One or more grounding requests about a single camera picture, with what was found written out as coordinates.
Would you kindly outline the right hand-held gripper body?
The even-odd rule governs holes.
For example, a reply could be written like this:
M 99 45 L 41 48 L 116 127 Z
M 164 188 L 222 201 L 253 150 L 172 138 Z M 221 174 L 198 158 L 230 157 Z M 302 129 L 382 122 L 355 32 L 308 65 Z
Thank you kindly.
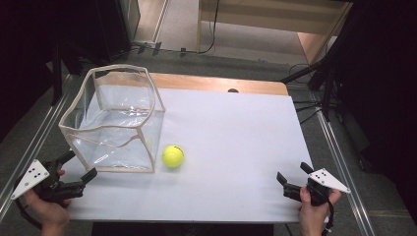
M 318 207 L 323 205 L 329 196 L 332 189 L 336 189 L 346 194 L 350 194 L 351 190 L 330 174 L 325 168 L 314 170 L 313 173 L 307 174 L 308 182 L 307 189 L 311 195 L 311 205 Z M 300 186 L 288 183 L 288 187 L 283 187 L 283 196 L 298 202 L 300 199 Z

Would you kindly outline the yellow tennis ball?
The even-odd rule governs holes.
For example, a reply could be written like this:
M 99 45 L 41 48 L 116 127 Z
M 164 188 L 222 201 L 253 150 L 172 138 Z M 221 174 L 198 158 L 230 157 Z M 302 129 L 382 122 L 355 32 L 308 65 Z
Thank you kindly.
M 184 152 L 177 146 L 168 146 L 162 152 L 162 161 L 168 167 L 178 167 L 184 161 Z

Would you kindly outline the clear plastic storage box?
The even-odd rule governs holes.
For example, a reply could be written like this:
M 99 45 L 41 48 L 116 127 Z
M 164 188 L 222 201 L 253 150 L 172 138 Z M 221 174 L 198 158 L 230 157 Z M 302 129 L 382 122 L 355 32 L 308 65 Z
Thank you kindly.
M 117 64 L 87 72 L 59 128 L 87 170 L 152 173 L 164 113 L 149 71 Z

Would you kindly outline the person's right hand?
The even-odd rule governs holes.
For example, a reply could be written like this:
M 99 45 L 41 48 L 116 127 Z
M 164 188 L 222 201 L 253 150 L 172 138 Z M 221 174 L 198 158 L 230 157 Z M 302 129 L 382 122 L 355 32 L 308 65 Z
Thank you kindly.
M 300 189 L 299 225 L 302 236 L 324 236 L 325 219 L 329 214 L 328 204 L 311 205 L 311 195 L 306 187 Z

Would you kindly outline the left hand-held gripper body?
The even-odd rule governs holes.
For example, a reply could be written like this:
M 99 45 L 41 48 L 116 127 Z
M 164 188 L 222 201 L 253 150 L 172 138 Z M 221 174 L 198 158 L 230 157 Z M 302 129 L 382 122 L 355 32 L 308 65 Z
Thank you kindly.
M 18 181 L 11 199 L 17 200 L 29 190 L 34 190 L 46 202 L 60 205 L 64 200 L 81 197 L 87 184 L 87 176 L 84 175 L 76 182 L 62 182 L 58 171 L 64 163 L 62 160 L 40 162 L 35 159 Z

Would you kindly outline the white table sheet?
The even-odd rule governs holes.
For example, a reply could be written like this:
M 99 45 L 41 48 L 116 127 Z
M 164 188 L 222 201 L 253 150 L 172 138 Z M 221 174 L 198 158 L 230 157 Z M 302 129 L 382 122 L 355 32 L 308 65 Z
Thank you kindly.
M 298 204 L 276 175 L 307 181 L 311 160 L 288 95 L 164 88 L 159 145 L 179 146 L 184 162 L 152 173 L 99 173 L 72 201 L 74 220 L 295 222 Z

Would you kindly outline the person's left hand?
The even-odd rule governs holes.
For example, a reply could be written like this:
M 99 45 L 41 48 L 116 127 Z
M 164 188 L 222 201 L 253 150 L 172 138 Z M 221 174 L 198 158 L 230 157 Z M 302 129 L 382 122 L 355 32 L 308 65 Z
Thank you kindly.
M 42 200 L 34 190 L 24 193 L 26 204 L 40 217 L 41 236 L 66 236 L 70 213 L 56 203 Z

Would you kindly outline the black tripod stand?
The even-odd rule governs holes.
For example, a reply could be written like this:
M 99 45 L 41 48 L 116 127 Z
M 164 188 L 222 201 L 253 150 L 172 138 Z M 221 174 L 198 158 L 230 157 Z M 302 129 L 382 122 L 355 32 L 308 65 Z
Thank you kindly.
M 356 6 L 352 2 L 349 2 L 349 9 L 346 11 L 340 33 L 332 47 L 325 53 L 325 56 L 311 66 L 279 80 L 287 85 L 313 72 L 314 75 L 307 83 L 307 86 L 309 90 L 313 91 L 318 90 L 320 86 L 325 86 L 323 98 L 319 102 L 319 108 L 327 121 L 329 121 L 328 112 L 330 110 L 333 82 L 335 81 L 336 65 L 341 60 L 343 50 L 347 47 L 347 40 L 358 22 L 359 15 L 360 11 L 356 10 Z

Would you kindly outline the wooden cabinet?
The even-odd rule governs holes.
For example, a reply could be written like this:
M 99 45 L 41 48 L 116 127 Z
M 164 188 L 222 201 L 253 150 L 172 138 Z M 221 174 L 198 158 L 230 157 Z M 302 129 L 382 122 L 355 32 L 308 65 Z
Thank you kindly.
M 198 0 L 202 21 L 295 31 L 307 62 L 318 62 L 337 36 L 353 4 L 343 0 Z

